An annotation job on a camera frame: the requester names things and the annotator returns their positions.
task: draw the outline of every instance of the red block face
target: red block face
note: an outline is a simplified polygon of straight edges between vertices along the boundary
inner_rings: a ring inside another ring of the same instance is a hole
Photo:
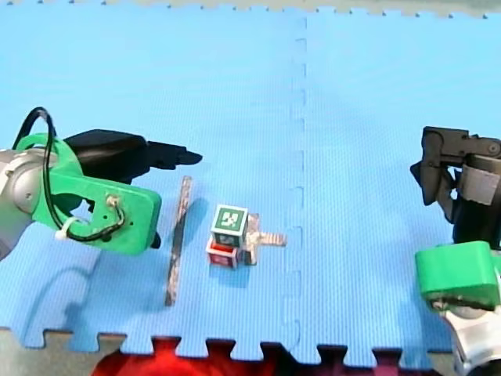
[[[207,244],[207,253],[211,264],[226,266],[228,268],[236,268],[238,248],[226,247],[216,244],[212,237]]]

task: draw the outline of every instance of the white cable tie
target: white cable tie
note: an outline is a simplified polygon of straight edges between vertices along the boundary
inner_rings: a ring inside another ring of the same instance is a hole
[[[74,222],[81,222],[81,220],[78,217],[70,217],[66,220],[66,222],[63,224],[63,227],[61,227],[61,230],[57,230],[56,233],[54,234],[54,237],[57,240],[65,240],[68,238],[68,230],[70,229],[70,226]]]

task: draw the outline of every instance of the green gripper mount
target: green gripper mount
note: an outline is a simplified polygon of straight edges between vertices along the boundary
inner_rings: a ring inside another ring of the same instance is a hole
[[[416,268],[421,295],[428,303],[453,300],[490,310],[501,303],[501,258],[487,242],[472,241],[419,251]]]
[[[48,136],[38,133],[24,137],[17,150],[33,146],[45,146]],[[78,208],[83,199],[95,202],[92,217],[88,222],[73,222],[71,231],[79,236],[87,236],[113,225],[117,221],[114,208],[107,204],[108,197],[116,197],[124,212],[124,225],[111,235],[109,241],[94,240],[88,245],[126,255],[137,255],[153,242],[157,230],[161,198],[158,193],[110,180],[84,176],[80,163],[71,148],[60,139],[55,139],[52,152],[57,162],[50,168],[49,178],[52,196],[62,195],[56,208],[62,222],[70,218],[70,212]],[[58,230],[52,220],[44,194],[40,195],[33,220]]]

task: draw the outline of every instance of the floor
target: floor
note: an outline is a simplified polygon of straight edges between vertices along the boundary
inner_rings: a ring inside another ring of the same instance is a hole
[[[172,5],[183,5],[186,0],[173,0]],[[205,6],[217,5],[217,0],[197,1]],[[339,12],[347,12],[351,7],[365,8],[370,13],[381,13],[385,9],[398,9],[403,14],[412,15],[418,11],[431,11],[446,16],[451,12],[463,12],[472,16],[481,16],[483,13],[501,12],[500,0],[232,0],[239,8],[250,5],[267,5],[270,9],[280,9],[284,6],[297,6],[302,9],[314,10],[318,6],[335,6]],[[0,331],[0,364],[2,374],[10,376],[28,376],[33,374],[82,376],[89,374],[96,363],[107,353],[113,352],[121,343],[117,339],[100,341],[101,349],[98,353],[82,354],[66,350],[66,335],[47,334],[46,349],[22,349],[17,340],[8,331]],[[453,376],[451,357],[432,355],[434,368],[444,376]]]

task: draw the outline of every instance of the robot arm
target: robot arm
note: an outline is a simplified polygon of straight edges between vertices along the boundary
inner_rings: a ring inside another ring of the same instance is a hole
[[[38,118],[49,132],[30,135]],[[130,255],[160,247],[160,196],[130,184],[151,168],[173,170],[201,159],[183,146],[123,132],[92,130],[57,139],[47,111],[33,109],[13,148],[0,151],[0,261],[32,222],[51,226],[56,235]],[[91,204],[90,223],[70,214],[82,200]]]
[[[501,141],[425,128],[410,170],[423,202],[453,224],[454,244],[416,253],[420,292],[452,330],[460,376],[501,373]],[[449,168],[457,168],[454,176]],[[456,190],[456,198],[451,193]]]

